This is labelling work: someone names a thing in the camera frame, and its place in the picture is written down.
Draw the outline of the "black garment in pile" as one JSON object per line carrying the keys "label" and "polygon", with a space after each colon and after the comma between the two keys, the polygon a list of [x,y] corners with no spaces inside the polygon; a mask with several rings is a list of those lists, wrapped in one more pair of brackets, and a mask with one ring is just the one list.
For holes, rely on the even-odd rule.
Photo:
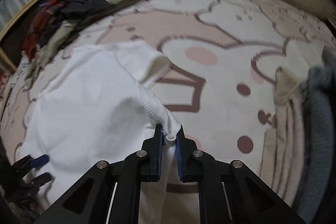
{"label": "black garment in pile", "polygon": [[106,0],[90,0],[84,3],[73,2],[61,10],[64,20],[81,20],[100,11],[111,8]]}

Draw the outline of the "olive khaki garment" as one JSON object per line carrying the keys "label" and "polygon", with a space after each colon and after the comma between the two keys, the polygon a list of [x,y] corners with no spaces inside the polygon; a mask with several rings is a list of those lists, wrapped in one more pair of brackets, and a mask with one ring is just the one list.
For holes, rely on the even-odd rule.
{"label": "olive khaki garment", "polygon": [[70,33],[76,28],[75,22],[63,21],[57,31],[51,36],[48,43],[37,51],[37,54],[30,61],[25,77],[25,87],[30,89],[37,80],[40,71],[54,59],[59,48],[69,38]]}

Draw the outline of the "bear pattern bed blanket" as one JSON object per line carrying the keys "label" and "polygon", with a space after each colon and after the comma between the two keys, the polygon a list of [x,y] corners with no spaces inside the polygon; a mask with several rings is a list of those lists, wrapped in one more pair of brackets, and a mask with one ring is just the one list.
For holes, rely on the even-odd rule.
{"label": "bear pattern bed blanket", "polygon": [[[1,223],[37,223],[47,210],[40,210],[38,193],[52,181],[39,188],[31,210],[5,200],[5,155],[10,164],[25,157],[19,150],[39,94],[75,48],[138,40],[170,61],[151,91],[185,137],[218,161],[242,161],[259,177],[265,132],[275,115],[276,69],[285,68],[301,84],[311,67],[323,64],[323,49],[335,48],[322,21],[279,0],[144,0],[66,40],[30,89],[25,87],[30,61],[23,55],[1,101]],[[174,173],[167,192],[196,195],[199,216],[198,184],[181,182],[177,163]]]}

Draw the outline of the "folded blue jeans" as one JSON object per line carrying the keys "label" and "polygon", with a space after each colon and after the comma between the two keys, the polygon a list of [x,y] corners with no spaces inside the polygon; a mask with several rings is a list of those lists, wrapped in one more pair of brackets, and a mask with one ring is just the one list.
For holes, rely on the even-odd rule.
{"label": "folded blue jeans", "polygon": [[335,55],[324,48],[322,60],[300,84],[306,151],[294,210],[305,223],[335,221]]}

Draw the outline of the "white t-shirt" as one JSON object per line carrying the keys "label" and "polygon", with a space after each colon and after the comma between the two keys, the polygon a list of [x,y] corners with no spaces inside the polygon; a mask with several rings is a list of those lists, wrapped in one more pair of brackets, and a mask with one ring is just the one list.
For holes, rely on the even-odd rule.
{"label": "white t-shirt", "polygon": [[38,193],[48,209],[94,163],[116,162],[163,126],[163,171],[141,191],[141,223],[198,223],[194,194],[167,192],[177,175],[175,139],[181,125],[151,91],[169,70],[167,56],[142,40],[75,48],[33,104],[19,156],[46,154],[52,183]]}

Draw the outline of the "red plaid shirt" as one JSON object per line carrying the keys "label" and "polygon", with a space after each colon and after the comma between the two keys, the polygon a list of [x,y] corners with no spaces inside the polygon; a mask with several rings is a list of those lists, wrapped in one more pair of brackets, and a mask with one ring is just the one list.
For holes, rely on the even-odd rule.
{"label": "red plaid shirt", "polygon": [[29,61],[35,58],[39,40],[50,21],[66,4],[67,0],[47,0],[39,6],[38,12],[29,26],[22,48]]}

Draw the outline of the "folded beige trousers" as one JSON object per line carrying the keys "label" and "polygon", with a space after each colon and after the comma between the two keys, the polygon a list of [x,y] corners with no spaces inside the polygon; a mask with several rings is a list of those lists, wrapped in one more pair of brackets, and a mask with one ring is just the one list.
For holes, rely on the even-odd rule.
{"label": "folded beige trousers", "polygon": [[301,79],[276,69],[275,115],[264,136],[260,178],[289,206],[294,203],[305,156]]}

